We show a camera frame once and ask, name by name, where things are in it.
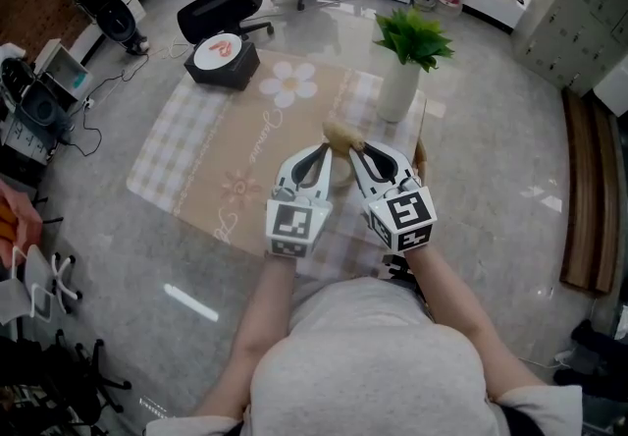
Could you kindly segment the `person's left forearm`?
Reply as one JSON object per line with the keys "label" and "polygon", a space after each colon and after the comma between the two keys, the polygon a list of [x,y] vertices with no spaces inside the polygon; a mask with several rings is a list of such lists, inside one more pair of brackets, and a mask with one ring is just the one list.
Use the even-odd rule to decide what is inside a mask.
{"label": "person's left forearm", "polygon": [[288,334],[296,273],[293,258],[268,255],[233,339],[229,360],[196,416],[239,420],[250,403],[251,382],[264,355]]}

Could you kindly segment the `wooden chair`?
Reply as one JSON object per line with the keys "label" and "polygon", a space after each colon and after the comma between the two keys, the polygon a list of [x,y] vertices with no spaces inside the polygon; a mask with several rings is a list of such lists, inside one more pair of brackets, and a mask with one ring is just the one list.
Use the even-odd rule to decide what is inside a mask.
{"label": "wooden chair", "polygon": [[425,146],[421,138],[417,139],[414,155],[412,159],[413,169],[416,171],[417,176],[419,177],[421,184],[423,186],[427,185],[427,169],[428,169],[428,157],[426,153]]}

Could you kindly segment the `yellowish potato-like object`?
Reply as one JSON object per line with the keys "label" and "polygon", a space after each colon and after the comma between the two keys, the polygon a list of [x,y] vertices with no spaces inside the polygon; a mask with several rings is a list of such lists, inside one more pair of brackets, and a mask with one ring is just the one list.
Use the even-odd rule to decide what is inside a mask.
{"label": "yellowish potato-like object", "polygon": [[363,151],[365,139],[354,127],[334,118],[323,123],[323,134],[330,147],[342,155],[349,155],[349,151]]}

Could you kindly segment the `black box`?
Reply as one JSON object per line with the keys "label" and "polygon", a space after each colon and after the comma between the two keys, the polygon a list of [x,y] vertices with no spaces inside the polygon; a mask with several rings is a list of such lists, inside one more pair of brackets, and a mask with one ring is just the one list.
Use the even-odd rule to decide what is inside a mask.
{"label": "black box", "polygon": [[227,66],[213,71],[202,71],[193,65],[192,56],[198,44],[183,63],[186,71],[196,83],[245,90],[260,65],[253,43],[242,40],[242,48],[236,58]]}

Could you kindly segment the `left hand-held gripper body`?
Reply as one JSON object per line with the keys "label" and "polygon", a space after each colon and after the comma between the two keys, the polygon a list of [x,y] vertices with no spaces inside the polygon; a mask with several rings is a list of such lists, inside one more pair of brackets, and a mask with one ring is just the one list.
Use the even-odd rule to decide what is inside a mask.
{"label": "left hand-held gripper body", "polygon": [[274,187],[266,203],[267,252],[290,258],[311,256],[332,211],[327,200]]}

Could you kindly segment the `grey locker cabinet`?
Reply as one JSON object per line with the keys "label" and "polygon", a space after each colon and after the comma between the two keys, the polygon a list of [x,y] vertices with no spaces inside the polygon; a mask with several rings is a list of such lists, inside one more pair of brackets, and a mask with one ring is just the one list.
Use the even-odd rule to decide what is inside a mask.
{"label": "grey locker cabinet", "polygon": [[530,0],[512,38],[523,66],[584,94],[628,55],[628,0]]}

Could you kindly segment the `plain white cabinet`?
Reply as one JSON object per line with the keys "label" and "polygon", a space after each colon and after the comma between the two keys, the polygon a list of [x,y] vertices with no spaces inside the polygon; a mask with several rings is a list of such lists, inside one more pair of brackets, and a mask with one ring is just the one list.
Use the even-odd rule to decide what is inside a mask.
{"label": "plain white cabinet", "polygon": [[616,117],[628,114],[628,53],[593,87],[593,92]]}

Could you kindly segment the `table with checked flower tablecloth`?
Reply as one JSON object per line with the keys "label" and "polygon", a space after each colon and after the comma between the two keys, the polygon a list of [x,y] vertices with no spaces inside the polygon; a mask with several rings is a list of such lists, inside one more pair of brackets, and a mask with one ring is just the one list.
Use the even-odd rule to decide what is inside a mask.
{"label": "table with checked flower tablecloth", "polygon": [[230,248],[265,252],[266,202],[282,162],[323,139],[336,117],[365,138],[415,152],[426,97],[406,116],[378,114],[382,79],[347,67],[273,51],[246,89],[184,76],[131,168],[128,188]]}

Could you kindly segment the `black swivel chair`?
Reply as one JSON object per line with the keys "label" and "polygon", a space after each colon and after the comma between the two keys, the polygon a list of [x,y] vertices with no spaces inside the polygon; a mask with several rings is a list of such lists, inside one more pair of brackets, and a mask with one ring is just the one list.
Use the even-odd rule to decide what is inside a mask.
{"label": "black swivel chair", "polygon": [[111,408],[117,414],[124,412],[124,407],[113,400],[109,390],[132,389],[129,380],[117,382],[100,371],[99,358],[103,348],[104,341],[97,339],[91,355],[86,353],[82,343],[77,343],[72,353],[67,348],[64,331],[58,329],[54,344],[46,350],[52,361],[52,384],[60,398],[78,417],[75,426],[87,426],[92,434],[100,436],[107,434],[97,426],[103,410]]}

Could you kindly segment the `person's torso in pale shirt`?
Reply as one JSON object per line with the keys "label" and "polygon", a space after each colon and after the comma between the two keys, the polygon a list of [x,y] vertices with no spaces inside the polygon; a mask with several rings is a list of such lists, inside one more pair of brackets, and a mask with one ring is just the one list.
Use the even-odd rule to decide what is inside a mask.
{"label": "person's torso in pale shirt", "polygon": [[543,436],[581,436],[577,387],[487,395],[472,344],[435,324],[416,296],[371,278],[333,283],[295,311],[256,367],[242,420],[177,417],[146,436],[511,436],[505,409]]}

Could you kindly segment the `brown bowl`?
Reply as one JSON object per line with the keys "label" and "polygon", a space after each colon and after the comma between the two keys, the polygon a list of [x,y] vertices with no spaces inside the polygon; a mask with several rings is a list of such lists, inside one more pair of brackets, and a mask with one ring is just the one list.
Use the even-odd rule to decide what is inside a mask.
{"label": "brown bowl", "polygon": [[341,189],[350,186],[354,182],[354,172],[348,161],[342,158],[334,158],[332,161],[330,187]]}

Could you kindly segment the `white swivel chair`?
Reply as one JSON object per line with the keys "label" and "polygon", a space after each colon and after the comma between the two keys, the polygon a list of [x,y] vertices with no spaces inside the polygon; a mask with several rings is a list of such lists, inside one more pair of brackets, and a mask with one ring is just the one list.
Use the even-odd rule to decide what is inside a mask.
{"label": "white swivel chair", "polygon": [[27,253],[14,246],[10,277],[0,281],[0,326],[23,317],[50,322],[54,301],[62,313],[69,314],[71,309],[64,298],[83,298],[80,290],[66,285],[66,276],[76,262],[73,255],[63,258],[59,252],[46,258],[36,245],[31,245]]}

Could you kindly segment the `small open white cabinet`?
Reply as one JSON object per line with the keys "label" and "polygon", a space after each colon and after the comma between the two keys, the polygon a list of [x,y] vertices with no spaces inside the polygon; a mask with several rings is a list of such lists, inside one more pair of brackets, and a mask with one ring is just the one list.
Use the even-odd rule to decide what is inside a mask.
{"label": "small open white cabinet", "polygon": [[93,74],[62,45],[59,38],[50,39],[34,60],[34,72],[47,74],[78,102],[88,97]]}

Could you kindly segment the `white drawer unit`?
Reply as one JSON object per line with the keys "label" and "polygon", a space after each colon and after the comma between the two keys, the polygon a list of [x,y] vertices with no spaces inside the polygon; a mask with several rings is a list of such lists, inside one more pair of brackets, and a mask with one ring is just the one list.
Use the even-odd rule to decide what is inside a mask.
{"label": "white drawer unit", "polygon": [[41,140],[12,114],[0,121],[0,145],[42,165],[47,165],[56,152],[55,149],[47,150]]}

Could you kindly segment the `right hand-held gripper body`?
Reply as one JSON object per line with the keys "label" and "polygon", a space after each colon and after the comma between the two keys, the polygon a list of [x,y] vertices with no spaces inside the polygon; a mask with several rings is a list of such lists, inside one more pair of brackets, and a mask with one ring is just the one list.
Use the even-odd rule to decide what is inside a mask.
{"label": "right hand-held gripper body", "polygon": [[366,213],[369,228],[392,253],[427,245],[437,221],[429,189],[416,176],[371,200]]}

